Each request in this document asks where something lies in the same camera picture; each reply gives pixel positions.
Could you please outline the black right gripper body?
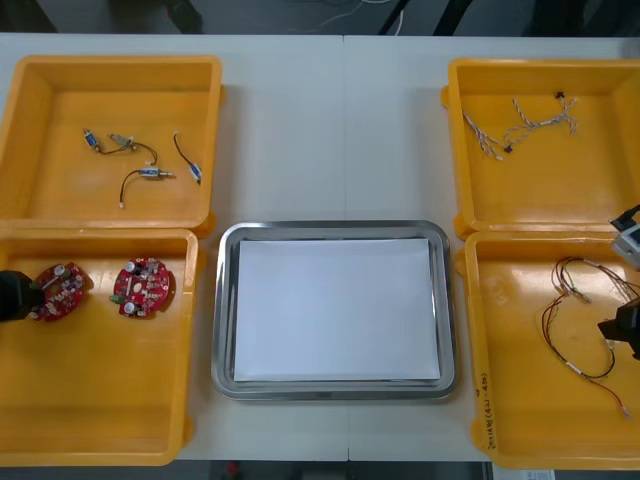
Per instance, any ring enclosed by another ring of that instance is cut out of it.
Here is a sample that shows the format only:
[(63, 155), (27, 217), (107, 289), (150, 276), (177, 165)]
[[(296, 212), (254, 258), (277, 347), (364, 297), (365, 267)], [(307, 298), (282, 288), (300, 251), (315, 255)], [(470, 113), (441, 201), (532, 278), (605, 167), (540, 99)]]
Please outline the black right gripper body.
[(628, 344), (635, 360), (639, 360), (640, 354), (639, 317), (639, 299), (634, 299), (618, 307), (613, 319), (607, 319), (598, 324), (605, 339)]

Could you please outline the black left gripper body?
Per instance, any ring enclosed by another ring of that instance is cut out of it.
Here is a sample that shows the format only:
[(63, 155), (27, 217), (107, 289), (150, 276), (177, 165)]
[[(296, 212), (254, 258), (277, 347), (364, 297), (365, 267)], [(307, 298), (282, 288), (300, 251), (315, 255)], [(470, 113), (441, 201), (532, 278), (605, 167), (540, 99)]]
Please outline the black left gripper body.
[(31, 279), (22, 272), (1, 271), (1, 321), (24, 319), (31, 311)]

